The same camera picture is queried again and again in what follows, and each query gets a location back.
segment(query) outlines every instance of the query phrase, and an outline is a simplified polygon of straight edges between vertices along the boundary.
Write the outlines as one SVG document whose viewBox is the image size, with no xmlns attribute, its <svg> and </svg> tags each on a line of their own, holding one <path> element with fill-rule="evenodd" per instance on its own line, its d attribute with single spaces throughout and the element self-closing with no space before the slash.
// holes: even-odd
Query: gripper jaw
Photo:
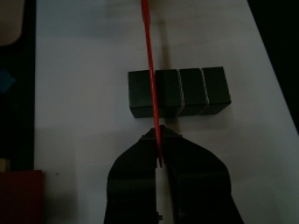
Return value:
<svg viewBox="0 0 299 224">
<path fill-rule="evenodd" d="M 241 224 L 230 197 L 229 172 L 217 157 L 161 127 L 174 224 Z M 117 158 L 106 178 L 104 224 L 154 224 L 154 129 Z"/>
</svg>

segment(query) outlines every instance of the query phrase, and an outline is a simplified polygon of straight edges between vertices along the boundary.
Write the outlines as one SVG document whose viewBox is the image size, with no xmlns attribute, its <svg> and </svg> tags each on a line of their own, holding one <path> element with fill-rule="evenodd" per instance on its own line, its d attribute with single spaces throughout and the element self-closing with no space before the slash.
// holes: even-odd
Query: dark background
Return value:
<svg viewBox="0 0 299 224">
<path fill-rule="evenodd" d="M 295 1 L 247 2 L 299 133 L 299 17 Z"/>
</svg>

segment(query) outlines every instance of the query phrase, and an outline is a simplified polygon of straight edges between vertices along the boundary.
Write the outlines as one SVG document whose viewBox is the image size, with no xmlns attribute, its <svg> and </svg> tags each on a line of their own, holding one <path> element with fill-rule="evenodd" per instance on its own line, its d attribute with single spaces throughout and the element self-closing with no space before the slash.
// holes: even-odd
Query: red rod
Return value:
<svg viewBox="0 0 299 224">
<path fill-rule="evenodd" d="M 162 167 L 162 140 L 161 140 L 161 130 L 160 130 L 160 123 L 158 123 L 158 106 L 157 106 L 157 96 L 156 96 L 156 87 L 154 87 L 154 63 L 153 63 L 150 31 L 149 31 L 150 18 L 149 18 L 149 6 L 148 6 L 146 0 L 141 0 L 141 10 L 142 10 L 142 18 L 144 18 L 145 47 L 146 47 L 146 58 L 148 58 L 152 102 L 153 102 L 154 140 L 156 140 L 156 146 L 157 146 L 158 164 L 160 164 L 160 167 Z"/>
</svg>

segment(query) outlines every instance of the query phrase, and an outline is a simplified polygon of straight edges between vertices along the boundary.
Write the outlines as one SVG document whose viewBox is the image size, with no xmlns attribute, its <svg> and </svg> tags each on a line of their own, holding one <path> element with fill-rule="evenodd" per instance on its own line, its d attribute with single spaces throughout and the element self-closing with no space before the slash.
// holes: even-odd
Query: white table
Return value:
<svg viewBox="0 0 299 224">
<path fill-rule="evenodd" d="M 225 163 L 247 224 L 299 223 L 299 138 L 247 1 L 150 5 L 154 69 L 224 67 L 232 99 L 217 115 L 161 122 Z M 45 223 L 102 223 L 109 168 L 153 127 L 128 109 L 126 72 L 146 69 L 138 1 L 37 1 L 36 44 Z M 158 190 L 164 224 L 166 194 Z"/>
</svg>

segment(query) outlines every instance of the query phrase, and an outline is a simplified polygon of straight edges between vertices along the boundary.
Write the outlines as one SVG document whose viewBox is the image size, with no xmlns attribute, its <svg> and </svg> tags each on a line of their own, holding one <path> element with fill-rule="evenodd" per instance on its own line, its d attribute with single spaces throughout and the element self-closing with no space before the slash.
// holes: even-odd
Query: row of black blocks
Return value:
<svg viewBox="0 0 299 224">
<path fill-rule="evenodd" d="M 158 116 L 217 114 L 229 104 L 222 67 L 154 71 Z M 134 118 L 153 116 L 148 70 L 128 73 L 129 109 Z"/>
</svg>

